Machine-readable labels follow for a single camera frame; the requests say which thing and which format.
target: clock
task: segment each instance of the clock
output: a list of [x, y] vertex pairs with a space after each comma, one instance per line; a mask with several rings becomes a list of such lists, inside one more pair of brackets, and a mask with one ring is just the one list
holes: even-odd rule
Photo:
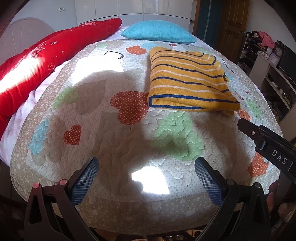
[[281, 41], [277, 41], [272, 52], [281, 59], [284, 49], [285, 45]]
[[268, 58], [268, 61], [273, 63], [274, 66], [277, 66], [277, 64], [279, 63], [280, 60], [281, 60], [281, 58], [278, 57], [275, 53], [272, 53], [270, 55], [270, 57]]

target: turquoise pillow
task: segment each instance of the turquoise pillow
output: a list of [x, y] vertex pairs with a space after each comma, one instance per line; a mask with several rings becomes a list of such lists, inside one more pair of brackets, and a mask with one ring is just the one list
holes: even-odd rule
[[163, 20], [134, 23], [121, 33], [128, 39], [164, 41], [177, 44], [195, 43], [196, 39], [181, 26]]

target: screw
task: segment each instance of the screw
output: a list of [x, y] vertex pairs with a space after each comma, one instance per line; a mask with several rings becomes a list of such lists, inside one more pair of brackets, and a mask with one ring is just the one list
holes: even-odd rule
[[59, 184], [60, 184], [61, 186], [63, 186], [63, 185], [66, 185], [67, 182], [68, 182], [68, 181], [67, 181], [66, 179], [63, 179], [63, 180], [60, 180]]
[[261, 188], [260, 183], [255, 183], [255, 187], [257, 187], [257, 188]]
[[232, 179], [227, 179], [226, 183], [230, 186], [234, 185], [234, 181]]
[[33, 188], [36, 189], [36, 188], [39, 187], [39, 185], [40, 185], [39, 183], [34, 183], [34, 184], [33, 184]]

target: pink clothing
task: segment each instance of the pink clothing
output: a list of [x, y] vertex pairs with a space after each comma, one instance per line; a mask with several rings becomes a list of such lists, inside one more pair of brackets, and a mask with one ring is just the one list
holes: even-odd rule
[[268, 46], [271, 49], [274, 48], [275, 44], [274, 41], [272, 41], [271, 37], [266, 32], [258, 32], [261, 38], [263, 38], [261, 45], [263, 47]]

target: yellow striped sweater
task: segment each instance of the yellow striped sweater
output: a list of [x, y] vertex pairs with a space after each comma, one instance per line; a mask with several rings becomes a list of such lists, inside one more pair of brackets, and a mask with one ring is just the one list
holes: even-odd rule
[[186, 111], [239, 110], [215, 56], [162, 47], [150, 51], [148, 104]]

